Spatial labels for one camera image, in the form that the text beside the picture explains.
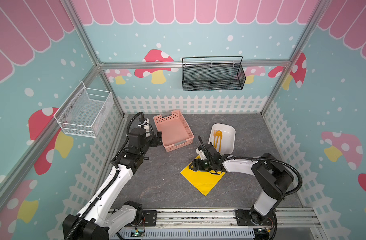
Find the yellow plastic fork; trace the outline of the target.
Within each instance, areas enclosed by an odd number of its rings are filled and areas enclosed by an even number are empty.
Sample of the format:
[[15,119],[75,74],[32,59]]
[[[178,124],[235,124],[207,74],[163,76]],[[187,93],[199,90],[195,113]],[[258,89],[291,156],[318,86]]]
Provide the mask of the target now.
[[214,147],[218,145],[218,131],[214,131]]

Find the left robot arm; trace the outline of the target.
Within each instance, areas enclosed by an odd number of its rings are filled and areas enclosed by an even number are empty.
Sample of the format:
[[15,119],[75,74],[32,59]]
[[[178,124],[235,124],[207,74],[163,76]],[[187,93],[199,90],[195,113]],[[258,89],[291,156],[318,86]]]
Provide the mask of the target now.
[[144,162],[149,148],[161,146],[162,133],[154,132],[144,113],[129,121],[126,140],[111,160],[112,169],[88,203],[76,215],[67,215],[62,228],[66,240],[109,240],[126,225],[143,221],[142,205],[126,202],[109,214],[110,207],[127,182]]

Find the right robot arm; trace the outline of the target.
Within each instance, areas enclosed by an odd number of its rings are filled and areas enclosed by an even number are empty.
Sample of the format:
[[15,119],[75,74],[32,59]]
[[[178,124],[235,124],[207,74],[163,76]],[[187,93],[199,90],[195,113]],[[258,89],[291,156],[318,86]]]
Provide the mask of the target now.
[[262,188],[258,199],[250,210],[236,211],[239,226],[261,226],[267,219],[274,219],[274,209],[285,197],[298,192],[303,184],[299,171],[290,164],[277,160],[271,154],[260,157],[237,157],[222,155],[210,143],[196,149],[198,159],[194,159],[189,169],[194,172],[241,173],[254,176]]

